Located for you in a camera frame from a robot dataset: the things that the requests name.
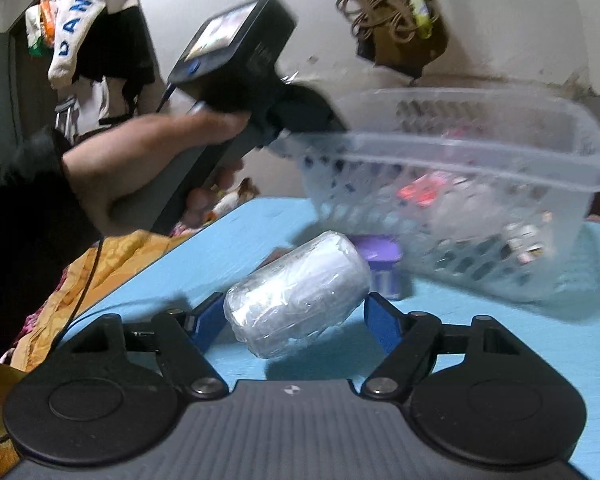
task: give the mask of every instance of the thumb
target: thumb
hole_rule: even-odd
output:
[[[181,150],[193,146],[221,144],[240,134],[247,126],[250,117],[251,114],[247,112],[221,114],[203,109],[176,118],[172,123],[172,132]]]

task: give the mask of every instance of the gray ribbed surface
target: gray ribbed surface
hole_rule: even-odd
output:
[[[23,462],[8,480],[579,480],[566,465],[499,473],[453,463],[419,441],[398,408],[347,381],[239,381],[229,397],[187,409],[145,455],[100,471]]]

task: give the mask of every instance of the black sleeve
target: black sleeve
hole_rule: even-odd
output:
[[[62,171],[64,137],[46,129],[0,168],[0,356],[99,234]]]

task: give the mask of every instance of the circular black cover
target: circular black cover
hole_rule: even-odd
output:
[[[4,425],[23,456],[101,466],[137,456],[169,433],[178,397],[160,375],[109,352],[64,353],[24,378],[5,403]]]
[[[577,391],[547,369],[533,380],[487,364],[441,370],[414,388],[411,417],[435,444],[472,462],[525,466],[569,456],[586,410]]]

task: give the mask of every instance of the purple container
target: purple container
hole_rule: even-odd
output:
[[[365,235],[347,237],[371,268],[371,292],[378,292],[388,300],[400,300],[400,269],[402,251],[391,238]]]

